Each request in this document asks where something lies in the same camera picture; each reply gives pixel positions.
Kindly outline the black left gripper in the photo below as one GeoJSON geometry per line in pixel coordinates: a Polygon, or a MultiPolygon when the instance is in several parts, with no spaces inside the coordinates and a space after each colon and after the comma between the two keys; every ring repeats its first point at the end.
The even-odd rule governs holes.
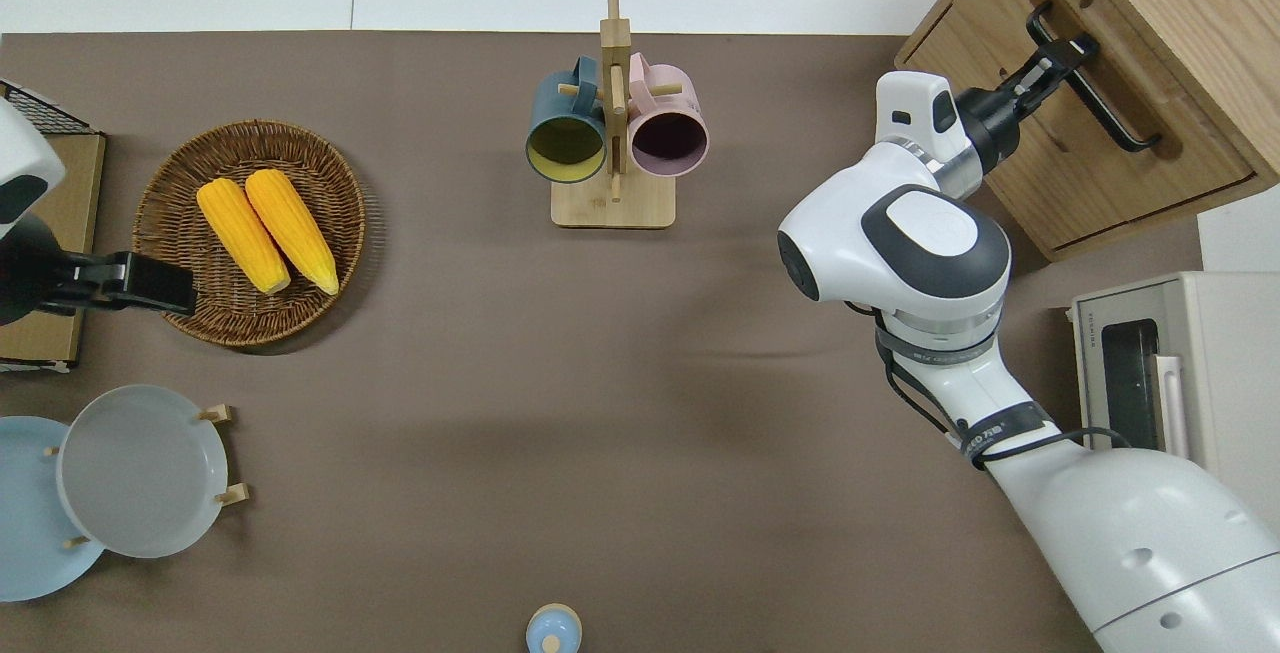
{"type": "Polygon", "coordinates": [[[32,312],[73,318],[81,310],[123,310],[129,303],[178,316],[196,312],[192,271],[128,254],[125,302],[102,293],[115,269],[110,256],[65,251],[37,216],[24,216],[1,243],[1,325],[32,312]]]}

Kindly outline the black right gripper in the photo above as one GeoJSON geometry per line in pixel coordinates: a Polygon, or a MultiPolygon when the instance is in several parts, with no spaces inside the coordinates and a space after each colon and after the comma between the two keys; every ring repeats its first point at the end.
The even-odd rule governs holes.
{"type": "Polygon", "coordinates": [[[1079,70],[1100,52],[1092,35],[1051,38],[1039,44],[1036,61],[1028,61],[993,90],[966,88],[955,100],[968,140],[979,157],[983,174],[1010,157],[1020,142],[1019,125],[1051,93],[1051,85],[1082,82],[1079,70]]]}

